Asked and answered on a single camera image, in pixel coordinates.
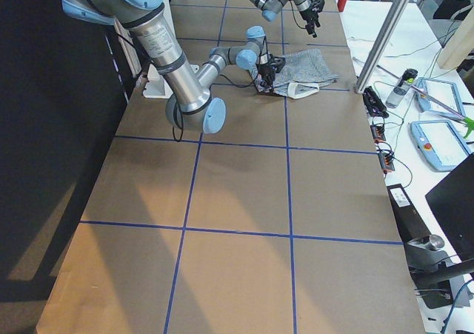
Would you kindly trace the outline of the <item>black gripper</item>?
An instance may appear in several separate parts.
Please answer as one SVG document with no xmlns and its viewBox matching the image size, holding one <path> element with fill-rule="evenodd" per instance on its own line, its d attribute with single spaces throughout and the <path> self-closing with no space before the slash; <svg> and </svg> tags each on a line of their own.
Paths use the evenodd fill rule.
<svg viewBox="0 0 474 334">
<path fill-rule="evenodd" d="M 257 70 L 262 77 L 261 86 L 264 91 L 273 91 L 274 77 L 281 72 L 285 64 L 286 58 L 283 56 L 274 56 L 273 54 L 260 56 Z"/>
<path fill-rule="evenodd" d="M 306 21 L 305 29 L 313 38 L 317 37 L 316 28 L 320 28 L 318 15 L 323 10 L 325 0 L 305 0 L 299 5 L 299 12 Z"/>
</svg>

